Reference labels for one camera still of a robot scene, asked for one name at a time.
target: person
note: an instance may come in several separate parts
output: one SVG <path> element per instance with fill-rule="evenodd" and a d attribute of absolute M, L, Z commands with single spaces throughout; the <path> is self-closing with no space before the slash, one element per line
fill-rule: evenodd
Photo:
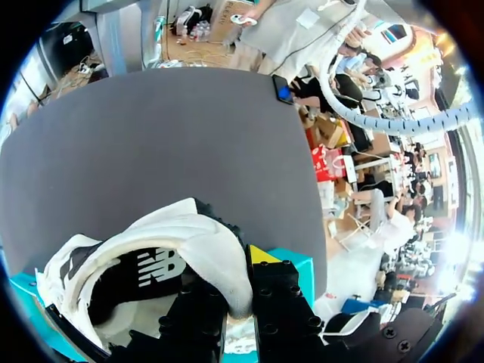
<path fill-rule="evenodd" d="M 336 79 L 340 82 L 342 77 L 352 77 L 360 82 L 367 84 L 368 78 L 367 74 L 370 75 L 379 68 L 381 68 L 382 61 L 376 55 L 361 50 L 360 54 L 355 57 L 345 57 L 343 58 L 336 68 Z M 367 69 L 365 74 L 361 72 L 363 66 Z"/>
<path fill-rule="evenodd" d="M 345 43 L 338 49 L 337 56 L 352 57 L 360 51 L 361 48 L 353 48 Z M 334 62 L 337 62 L 337 56 L 333 59 Z M 294 95 L 294 101 L 301 105 L 317 107 L 322 113 L 333 112 L 333 108 L 329 105 L 321 90 L 321 84 L 318 80 L 318 69 L 311 68 L 315 77 L 296 77 L 293 80 L 291 91 Z M 349 77 L 343 77 L 340 81 L 334 82 L 332 87 L 340 94 L 340 96 L 337 95 L 337 98 L 343 105 L 348 108 L 357 108 L 359 106 L 362 97 L 361 91 Z"/>
<path fill-rule="evenodd" d="M 388 205 L 385 205 L 383 192 L 379 189 L 357 191 L 351 199 L 370 204 L 370 229 L 374 232 L 372 240 L 383 245 L 385 253 L 391 254 L 414 236 L 414 225 L 421 218 L 418 205 L 403 206 L 402 190 Z"/>
<path fill-rule="evenodd" d="M 244 14 L 257 20 L 246 26 L 236 44 L 230 68 L 278 74 L 291 82 L 306 65 L 322 58 L 325 46 L 340 31 L 338 24 L 347 19 L 354 6 L 348 1 L 260 0 Z M 402 22 L 391 7 L 370 0 L 365 10 L 382 14 L 390 22 Z M 347 41 L 357 46 L 371 32 L 355 28 Z"/>

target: red bag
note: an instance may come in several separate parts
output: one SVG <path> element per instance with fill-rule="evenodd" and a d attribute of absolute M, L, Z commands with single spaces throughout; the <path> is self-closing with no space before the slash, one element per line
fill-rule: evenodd
<path fill-rule="evenodd" d="M 312 149 L 311 154 L 318 182 L 328 182 L 346 176 L 343 153 L 340 149 L 327 149 L 322 145 Z"/>

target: cardboard box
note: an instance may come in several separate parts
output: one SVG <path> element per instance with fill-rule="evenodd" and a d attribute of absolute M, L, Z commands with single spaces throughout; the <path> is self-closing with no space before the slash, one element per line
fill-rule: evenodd
<path fill-rule="evenodd" d="M 336 147 L 348 146 L 353 142 L 348 125 L 343 119 L 340 119 L 340 118 L 336 119 L 336 124 L 343 129 L 343 134 L 338 140 Z"/>
<path fill-rule="evenodd" d="M 230 17 L 235 14 L 245 14 L 254 6 L 252 2 L 242 0 L 218 0 L 213 8 L 210 20 L 210 41 L 223 42 L 235 25 Z"/>
<path fill-rule="evenodd" d="M 306 137 L 308 139 L 308 144 L 311 150 L 323 144 L 323 137 L 321 135 L 321 130 L 316 125 L 305 127 L 305 129 L 306 129 Z"/>
<path fill-rule="evenodd" d="M 334 193 L 340 198 L 347 198 L 351 195 L 353 189 L 351 184 L 344 179 L 337 179 L 334 181 Z"/>
<path fill-rule="evenodd" d="M 315 125 L 321 132 L 323 145 L 328 149 L 334 149 L 337 146 L 341 135 L 343 134 L 343 128 L 339 127 L 335 123 L 332 123 L 331 120 L 325 119 L 321 116 L 316 118 Z"/>

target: smartphone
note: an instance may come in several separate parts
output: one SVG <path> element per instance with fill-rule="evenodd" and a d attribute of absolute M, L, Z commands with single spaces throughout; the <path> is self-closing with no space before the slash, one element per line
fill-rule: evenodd
<path fill-rule="evenodd" d="M 273 75 L 272 80 L 274 81 L 275 94 L 278 100 L 285 104 L 294 104 L 287 80 L 277 75 Z"/>

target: white shirt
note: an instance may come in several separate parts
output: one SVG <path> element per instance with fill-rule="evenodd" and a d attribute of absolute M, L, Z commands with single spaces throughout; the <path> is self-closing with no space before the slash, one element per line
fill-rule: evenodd
<path fill-rule="evenodd" d="M 430 202 L 433 196 L 432 185 L 427 181 L 422 181 L 422 185 L 425 187 L 425 193 L 423 194 L 427 198 L 427 202 Z"/>
<path fill-rule="evenodd" d="M 414 234 L 414 226 L 410 219 L 395 211 L 393 217 L 384 222 L 371 239 L 383 244 L 385 253 L 392 254 L 395 249 L 406 244 Z"/>
<path fill-rule="evenodd" d="M 336 74 L 345 74 L 345 69 L 354 70 L 355 72 L 359 71 L 363 63 L 365 62 L 366 54 L 360 53 L 355 57 L 344 57 L 338 67 L 336 68 Z"/>

